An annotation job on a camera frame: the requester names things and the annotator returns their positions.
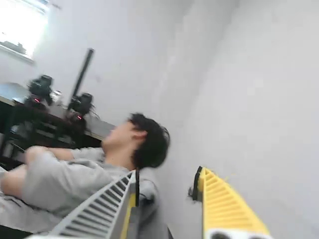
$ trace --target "yellow ridged pad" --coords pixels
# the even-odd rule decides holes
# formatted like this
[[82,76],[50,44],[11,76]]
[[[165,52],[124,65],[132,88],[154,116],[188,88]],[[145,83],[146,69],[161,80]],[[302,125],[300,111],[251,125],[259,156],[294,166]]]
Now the yellow ridged pad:
[[203,193],[203,230],[236,229],[269,235],[266,226],[228,183],[203,168],[198,180]]

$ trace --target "black pole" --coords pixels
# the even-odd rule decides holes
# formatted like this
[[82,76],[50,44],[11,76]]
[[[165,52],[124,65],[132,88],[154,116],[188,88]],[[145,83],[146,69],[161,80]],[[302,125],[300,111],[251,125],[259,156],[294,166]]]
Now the black pole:
[[76,82],[76,85],[75,85],[75,88],[74,88],[74,91],[73,91],[73,94],[71,97],[71,101],[70,101],[69,106],[68,106],[68,110],[71,109],[70,107],[71,107],[72,98],[74,96],[76,96],[78,93],[78,90],[80,88],[80,85],[81,85],[83,77],[84,77],[84,74],[85,74],[86,70],[88,69],[90,61],[92,59],[93,53],[94,53],[94,50],[92,48],[89,48],[88,53],[87,53],[86,58],[85,58],[85,62],[84,62],[83,67],[82,67],[82,71],[80,72],[78,81]]

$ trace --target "sleeve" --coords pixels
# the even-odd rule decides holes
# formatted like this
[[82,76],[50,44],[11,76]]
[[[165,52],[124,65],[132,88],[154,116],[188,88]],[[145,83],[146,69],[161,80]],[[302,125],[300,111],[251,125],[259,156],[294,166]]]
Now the sleeve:
[[63,217],[110,181],[99,168],[58,161],[45,152],[28,165],[21,199]]
[[81,148],[81,149],[72,149],[71,153],[74,159],[89,159],[93,161],[100,161],[104,158],[104,152],[102,148]]

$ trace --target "white wall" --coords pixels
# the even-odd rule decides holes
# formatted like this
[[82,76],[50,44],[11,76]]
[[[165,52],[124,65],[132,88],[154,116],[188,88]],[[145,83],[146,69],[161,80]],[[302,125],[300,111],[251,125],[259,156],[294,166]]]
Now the white wall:
[[179,155],[180,148],[188,154],[192,146],[186,145],[191,135],[178,135],[236,6],[235,0],[194,1],[177,28],[166,68],[153,95],[151,115],[168,128],[172,138],[169,157],[158,170],[158,179],[167,223],[177,239],[201,235],[201,208],[194,208],[186,199],[187,186],[191,185],[199,161],[197,157]]
[[241,1],[170,154],[176,238],[196,237],[198,165],[229,177],[275,238],[319,237],[318,22],[318,1]]

